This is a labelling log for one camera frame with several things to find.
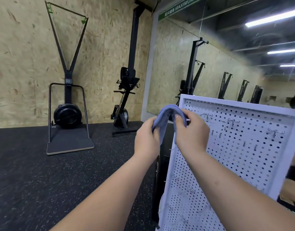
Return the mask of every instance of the ceiling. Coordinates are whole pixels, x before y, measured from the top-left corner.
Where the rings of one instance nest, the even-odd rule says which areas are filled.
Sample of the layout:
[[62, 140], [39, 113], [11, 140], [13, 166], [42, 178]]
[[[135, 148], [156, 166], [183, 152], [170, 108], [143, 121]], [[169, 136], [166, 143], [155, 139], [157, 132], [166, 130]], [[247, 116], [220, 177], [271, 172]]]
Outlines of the ceiling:
[[247, 28], [245, 23], [295, 9], [295, 0], [201, 0], [172, 18], [214, 33], [231, 51], [261, 67], [265, 76], [295, 80], [295, 53], [267, 54], [295, 48], [295, 17]]

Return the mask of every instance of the black rubber floor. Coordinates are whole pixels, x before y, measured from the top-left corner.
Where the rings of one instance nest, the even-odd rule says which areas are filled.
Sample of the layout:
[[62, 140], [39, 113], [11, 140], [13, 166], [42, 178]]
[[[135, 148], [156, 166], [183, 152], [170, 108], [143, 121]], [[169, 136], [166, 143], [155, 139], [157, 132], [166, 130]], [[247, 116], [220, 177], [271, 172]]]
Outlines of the black rubber floor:
[[[0, 129], [0, 230], [49, 230], [66, 216], [133, 155], [135, 133], [113, 138], [111, 132], [112, 123], [92, 124], [94, 149], [47, 156], [47, 127]], [[125, 230], [155, 230], [154, 170], [142, 182]]]

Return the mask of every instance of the hand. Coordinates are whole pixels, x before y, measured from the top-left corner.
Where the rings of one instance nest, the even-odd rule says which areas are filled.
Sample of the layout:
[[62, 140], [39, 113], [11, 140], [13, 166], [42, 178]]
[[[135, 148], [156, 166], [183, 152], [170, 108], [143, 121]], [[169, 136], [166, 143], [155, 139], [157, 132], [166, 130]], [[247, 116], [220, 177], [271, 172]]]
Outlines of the hand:
[[180, 115], [175, 116], [176, 144], [182, 155], [187, 158], [192, 154], [206, 152], [209, 137], [209, 127], [203, 119], [194, 112], [182, 109], [191, 123], [185, 127]]
[[148, 119], [137, 131], [134, 157], [138, 157], [150, 165], [160, 152], [159, 128], [152, 133], [152, 125], [156, 117]]

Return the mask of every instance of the osb plywood wall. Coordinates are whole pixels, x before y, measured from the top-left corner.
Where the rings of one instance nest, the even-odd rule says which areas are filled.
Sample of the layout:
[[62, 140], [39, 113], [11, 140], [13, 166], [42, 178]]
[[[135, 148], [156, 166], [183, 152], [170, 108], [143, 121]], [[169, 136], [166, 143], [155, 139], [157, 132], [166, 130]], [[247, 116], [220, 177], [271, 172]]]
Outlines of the osb plywood wall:
[[[270, 100], [270, 96], [276, 96], [276, 100]], [[295, 96], [295, 81], [267, 81], [264, 86], [260, 104], [290, 108], [286, 103], [287, 97]]]
[[[90, 123], [111, 122], [121, 94], [115, 83], [128, 65], [133, 0], [46, 0], [89, 17], [75, 66], [74, 84], [85, 88]], [[52, 7], [68, 62], [80, 32], [75, 15]], [[135, 60], [139, 89], [126, 108], [140, 120], [152, 17], [140, 17]], [[48, 119], [48, 85], [64, 74], [44, 0], [0, 0], [0, 128], [43, 126]], [[53, 89], [52, 108], [63, 103], [63, 87]], [[80, 90], [73, 101], [82, 107]]]
[[[150, 84], [147, 111], [158, 114], [160, 109], [170, 103], [176, 103], [175, 96], [179, 93], [180, 81], [186, 79], [192, 42], [199, 37], [199, 30], [177, 25], [171, 19], [158, 22], [152, 78]], [[255, 85], [262, 80], [262, 72], [251, 68], [241, 60], [223, 52], [210, 44], [198, 48], [196, 59], [205, 62], [198, 80], [194, 95], [217, 98], [223, 73], [233, 74], [224, 98], [237, 100], [243, 79], [250, 81], [243, 101], [250, 100]]]

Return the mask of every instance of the green sign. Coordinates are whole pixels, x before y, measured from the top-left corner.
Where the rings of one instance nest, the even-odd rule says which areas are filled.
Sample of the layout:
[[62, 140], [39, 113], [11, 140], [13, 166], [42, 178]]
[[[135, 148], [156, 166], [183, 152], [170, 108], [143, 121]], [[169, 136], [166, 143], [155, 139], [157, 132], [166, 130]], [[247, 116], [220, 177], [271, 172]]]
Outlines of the green sign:
[[170, 15], [196, 3], [199, 0], [182, 0], [181, 2], [175, 4], [174, 6], [170, 7], [169, 9], [165, 10], [164, 12], [158, 15], [158, 21], [167, 18]]

